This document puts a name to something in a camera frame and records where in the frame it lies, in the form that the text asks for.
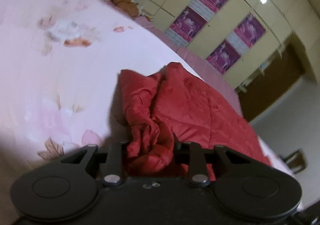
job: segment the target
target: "black suction pad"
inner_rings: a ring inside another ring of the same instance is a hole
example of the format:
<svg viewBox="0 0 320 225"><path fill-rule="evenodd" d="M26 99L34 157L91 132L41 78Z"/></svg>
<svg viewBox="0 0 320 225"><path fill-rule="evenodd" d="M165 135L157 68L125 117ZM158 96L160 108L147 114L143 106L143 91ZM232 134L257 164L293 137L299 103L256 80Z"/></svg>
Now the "black suction pad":
<svg viewBox="0 0 320 225"><path fill-rule="evenodd" d="M214 193L231 213L253 221L273 221L294 213L301 201L291 176L227 147L214 149L219 161Z"/></svg>
<svg viewBox="0 0 320 225"><path fill-rule="evenodd" d="M86 172L96 151L97 146L87 146L22 175L10 191L16 209L36 220L63 219L84 210L98 192Z"/></svg>

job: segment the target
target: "red quilted blanket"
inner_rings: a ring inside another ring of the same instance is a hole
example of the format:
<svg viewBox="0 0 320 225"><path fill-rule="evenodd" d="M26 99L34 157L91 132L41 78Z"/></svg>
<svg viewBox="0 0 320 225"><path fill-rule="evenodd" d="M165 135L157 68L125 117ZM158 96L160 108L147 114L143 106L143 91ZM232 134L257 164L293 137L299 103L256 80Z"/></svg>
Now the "red quilted blanket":
<svg viewBox="0 0 320 225"><path fill-rule="evenodd" d="M185 175L187 166L174 163L176 134L180 141L212 149L226 145L258 161L263 156L257 135L215 89L171 62L145 77L131 70L120 74L123 111L133 141L127 148L130 175ZM208 166L211 180L214 172Z"/></svg>

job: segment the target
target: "bed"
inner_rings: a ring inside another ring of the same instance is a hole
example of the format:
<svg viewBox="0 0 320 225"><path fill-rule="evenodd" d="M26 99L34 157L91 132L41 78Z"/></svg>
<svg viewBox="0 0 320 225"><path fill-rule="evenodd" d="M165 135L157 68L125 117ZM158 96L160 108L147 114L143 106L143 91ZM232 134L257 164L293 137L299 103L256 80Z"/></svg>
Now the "bed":
<svg viewBox="0 0 320 225"><path fill-rule="evenodd" d="M145 19L135 22L101 0L1 0L0 224L16 218L8 192L18 175L82 145L123 140L121 69L150 75L180 62L241 114L221 76L196 73L202 62L165 42ZM273 166L290 172L260 145Z"/></svg>

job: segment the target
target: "brown door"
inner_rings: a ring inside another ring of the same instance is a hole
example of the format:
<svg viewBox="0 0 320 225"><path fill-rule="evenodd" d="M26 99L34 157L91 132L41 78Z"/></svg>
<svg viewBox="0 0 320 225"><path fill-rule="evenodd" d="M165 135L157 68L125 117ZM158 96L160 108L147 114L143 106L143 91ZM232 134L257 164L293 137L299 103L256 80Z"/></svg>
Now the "brown door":
<svg viewBox="0 0 320 225"><path fill-rule="evenodd" d="M304 69L292 46L288 46L282 59L278 56L265 69L265 75L259 75L247 86L247 93L240 92L244 118L250 122L279 97L281 97L304 74Z"/></svg>

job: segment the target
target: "round black pad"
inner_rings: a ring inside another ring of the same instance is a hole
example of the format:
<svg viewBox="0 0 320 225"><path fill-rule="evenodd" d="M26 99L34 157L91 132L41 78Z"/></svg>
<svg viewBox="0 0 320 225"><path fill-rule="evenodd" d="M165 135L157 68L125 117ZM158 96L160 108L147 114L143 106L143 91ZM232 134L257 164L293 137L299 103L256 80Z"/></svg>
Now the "round black pad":
<svg viewBox="0 0 320 225"><path fill-rule="evenodd" d="M302 197L294 178L263 164L237 166L217 179L214 193L228 211L252 221L287 217Z"/></svg>
<svg viewBox="0 0 320 225"><path fill-rule="evenodd" d="M11 200L19 212L40 220L63 219L88 207L97 196L95 180L76 164L48 165L14 182Z"/></svg>
<svg viewBox="0 0 320 225"><path fill-rule="evenodd" d="M33 191L43 198L57 198L68 192L70 182L57 176L40 178L33 184Z"/></svg>

